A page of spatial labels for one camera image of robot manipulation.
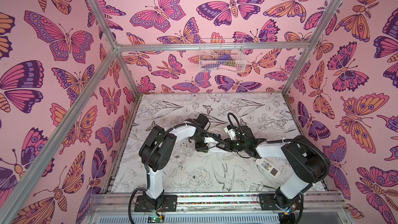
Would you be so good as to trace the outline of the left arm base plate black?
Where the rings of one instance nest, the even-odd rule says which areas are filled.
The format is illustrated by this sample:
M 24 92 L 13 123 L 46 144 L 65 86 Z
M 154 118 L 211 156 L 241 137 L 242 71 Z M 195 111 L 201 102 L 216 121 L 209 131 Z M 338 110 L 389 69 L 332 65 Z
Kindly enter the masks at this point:
M 134 207 L 135 212 L 175 212 L 177 208 L 177 195 L 161 195 L 157 199 L 149 196 L 138 196 Z

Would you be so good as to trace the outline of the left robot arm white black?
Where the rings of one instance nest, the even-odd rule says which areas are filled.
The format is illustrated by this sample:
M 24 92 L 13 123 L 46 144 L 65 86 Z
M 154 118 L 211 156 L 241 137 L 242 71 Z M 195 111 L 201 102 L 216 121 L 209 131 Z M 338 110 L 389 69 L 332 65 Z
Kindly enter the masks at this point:
M 164 195 L 162 170 L 168 164 L 178 142 L 185 139 L 194 141 L 198 152 L 208 152 L 211 149 L 210 144 L 222 143 L 221 135 L 210 133 L 207 126 L 209 119 L 199 114 L 197 119 L 187 119 L 167 130 L 159 125 L 151 129 L 139 151 L 146 170 L 147 198 L 157 200 Z

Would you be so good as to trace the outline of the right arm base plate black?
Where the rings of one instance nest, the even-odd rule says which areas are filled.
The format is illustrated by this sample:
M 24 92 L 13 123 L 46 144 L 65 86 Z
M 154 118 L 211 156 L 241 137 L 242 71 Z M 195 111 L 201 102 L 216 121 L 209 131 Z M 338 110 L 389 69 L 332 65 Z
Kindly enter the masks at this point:
M 287 199 L 282 194 L 268 192 L 267 194 L 258 195 L 258 203 L 263 211 L 283 211 L 293 213 L 303 209 L 303 200 L 301 199 L 301 195 L 297 195 L 293 199 Z

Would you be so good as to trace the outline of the white remote control green buttons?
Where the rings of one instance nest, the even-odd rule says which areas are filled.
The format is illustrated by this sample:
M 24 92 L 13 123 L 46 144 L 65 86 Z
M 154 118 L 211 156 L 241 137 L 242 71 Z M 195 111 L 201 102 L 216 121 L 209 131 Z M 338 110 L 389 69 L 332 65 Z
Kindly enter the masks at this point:
M 228 153 L 228 151 L 225 151 L 224 149 L 221 149 L 217 146 L 209 147 L 208 152 L 211 153 Z

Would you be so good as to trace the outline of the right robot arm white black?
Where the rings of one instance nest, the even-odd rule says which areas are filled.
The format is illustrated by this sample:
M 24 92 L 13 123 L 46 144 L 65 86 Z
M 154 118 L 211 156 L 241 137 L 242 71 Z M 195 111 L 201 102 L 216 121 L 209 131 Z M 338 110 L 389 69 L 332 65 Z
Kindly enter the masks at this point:
M 279 209 L 289 209 L 314 183 L 323 180 L 330 171 L 330 160 L 306 137 L 298 135 L 293 139 L 267 141 L 256 139 L 251 129 L 244 125 L 228 125 L 224 131 L 229 135 L 224 140 L 224 150 L 245 152 L 256 159 L 257 166 L 270 176 L 279 173 L 268 158 L 282 158 L 289 162 L 293 173 L 275 190 L 275 205 Z

